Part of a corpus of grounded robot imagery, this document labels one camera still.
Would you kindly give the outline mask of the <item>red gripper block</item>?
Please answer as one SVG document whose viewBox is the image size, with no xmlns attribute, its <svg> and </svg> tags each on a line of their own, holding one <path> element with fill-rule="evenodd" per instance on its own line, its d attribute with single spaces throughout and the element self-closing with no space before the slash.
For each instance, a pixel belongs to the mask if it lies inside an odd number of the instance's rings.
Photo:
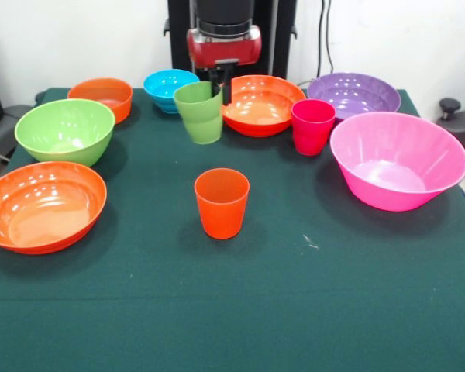
<svg viewBox="0 0 465 372">
<path fill-rule="evenodd" d="M 217 95 L 222 89 L 223 104 L 229 105 L 232 100 L 233 66 L 223 68 L 222 86 L 220 70 L 216 67 L 224 64 L 255 64 L 260 58 L 262 38 L 258 26 L 251 26 L 245 35 L 232 39 L 206 36 L 198 28 L 194 28 L 187 32 L 187 45 L 195 67 L 202 70 L 210 69 L 212 94 Z"/>
</svg>

